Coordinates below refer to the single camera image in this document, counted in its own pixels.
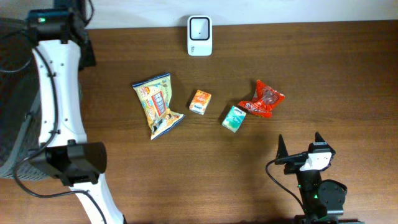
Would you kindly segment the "yellow snack bag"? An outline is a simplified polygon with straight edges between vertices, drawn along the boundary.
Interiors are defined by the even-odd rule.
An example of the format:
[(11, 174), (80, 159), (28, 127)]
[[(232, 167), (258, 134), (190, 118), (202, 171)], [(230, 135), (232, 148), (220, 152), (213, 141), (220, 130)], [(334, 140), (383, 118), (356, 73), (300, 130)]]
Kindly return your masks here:
[(170, 109), (172, 99), (171, 74), (166, 73), (143, 82), (133, 83), (154, 140), (169, 132), (185, 115)]

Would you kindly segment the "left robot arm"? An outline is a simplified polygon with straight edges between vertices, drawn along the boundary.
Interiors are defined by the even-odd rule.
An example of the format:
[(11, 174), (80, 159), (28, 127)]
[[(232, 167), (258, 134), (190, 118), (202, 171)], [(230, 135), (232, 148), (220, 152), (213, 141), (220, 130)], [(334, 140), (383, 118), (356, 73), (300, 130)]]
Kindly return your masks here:
[(28, 13), (27, 38), (39, 73), (39, 148), (26, 162), (75, 194), (92, 223), (125, 223), (106, 183), (106, 148), (87, 141), (80, 111), (78, 72), (96, 64), (86, 30), (91, 1), (54, 1)]

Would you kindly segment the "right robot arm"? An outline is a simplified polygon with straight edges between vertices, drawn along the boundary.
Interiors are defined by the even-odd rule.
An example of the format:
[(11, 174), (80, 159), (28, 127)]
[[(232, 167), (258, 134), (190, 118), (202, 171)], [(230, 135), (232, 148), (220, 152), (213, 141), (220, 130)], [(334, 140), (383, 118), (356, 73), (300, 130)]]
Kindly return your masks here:
[(335, 150), (315, 133), (314, 142), (300, 154), (288, 154), (283, 137), (278, 140), (276, 165), (284, 166), (284, 174), (296, 175), (301, 195), (303, 215), (294, 217), (294, 223), (360, 223), (356, 219), (342, 219), (348, 188), (341, 182), (321, 177), (331, 166)]

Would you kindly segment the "red snack packet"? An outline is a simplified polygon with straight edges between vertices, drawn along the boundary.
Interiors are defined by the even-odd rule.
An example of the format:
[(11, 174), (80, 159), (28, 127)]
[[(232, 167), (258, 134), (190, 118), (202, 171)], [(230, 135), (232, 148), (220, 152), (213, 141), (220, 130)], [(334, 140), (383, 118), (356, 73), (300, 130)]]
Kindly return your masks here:
[(285, 95), (274, 90), (264, 82), (256, 81), (256, 90), (251, 101), (240, 101), (238, 106), (244, 108), (253, 115), (263, 118), (271, 118), (272, 110), (283, 100)]

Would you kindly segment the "teal tissue pack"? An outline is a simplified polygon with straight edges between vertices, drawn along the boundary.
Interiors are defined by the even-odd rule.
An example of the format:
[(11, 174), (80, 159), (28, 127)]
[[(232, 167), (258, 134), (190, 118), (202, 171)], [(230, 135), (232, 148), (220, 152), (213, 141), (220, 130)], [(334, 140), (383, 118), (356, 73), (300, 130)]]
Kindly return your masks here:
[(242, 125), (246, 113), (236, 106), (232, 106), (222, 122), (222, 126), (226, 127), (232, 132), (236, 132)]

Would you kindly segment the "orange tissue pack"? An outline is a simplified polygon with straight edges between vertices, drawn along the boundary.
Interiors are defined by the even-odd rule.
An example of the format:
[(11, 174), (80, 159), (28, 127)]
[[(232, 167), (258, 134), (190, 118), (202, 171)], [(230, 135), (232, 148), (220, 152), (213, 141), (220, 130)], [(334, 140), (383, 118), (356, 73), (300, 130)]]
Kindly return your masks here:
[(201, 115), (205, 114), (205, 111), (210, 103), (211, 100), (211, 94), (201, 91), (201, 90), (197, 90), (197, 92), (195, 93), (190, 106), (189, 106), (189, 110), (194, 112), (194, 113), (198, 113)]

